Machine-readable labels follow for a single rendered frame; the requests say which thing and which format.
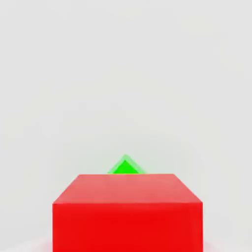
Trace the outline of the small red cube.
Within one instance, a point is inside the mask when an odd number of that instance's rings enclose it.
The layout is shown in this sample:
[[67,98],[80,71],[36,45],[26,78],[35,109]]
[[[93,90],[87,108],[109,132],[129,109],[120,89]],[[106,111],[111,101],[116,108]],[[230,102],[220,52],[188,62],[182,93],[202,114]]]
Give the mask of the small red cube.
[[79,175],[52,214],[52,252],[203,252],[203,203],[173,174]]

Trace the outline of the small green cube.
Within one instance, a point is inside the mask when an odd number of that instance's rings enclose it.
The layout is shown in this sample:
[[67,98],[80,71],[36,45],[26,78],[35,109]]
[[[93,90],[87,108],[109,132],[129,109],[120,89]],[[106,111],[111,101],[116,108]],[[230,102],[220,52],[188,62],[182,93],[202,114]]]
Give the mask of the small green cube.
[[107,173],[146,174],[146,172],[129,155],[123,155],[122,158]]

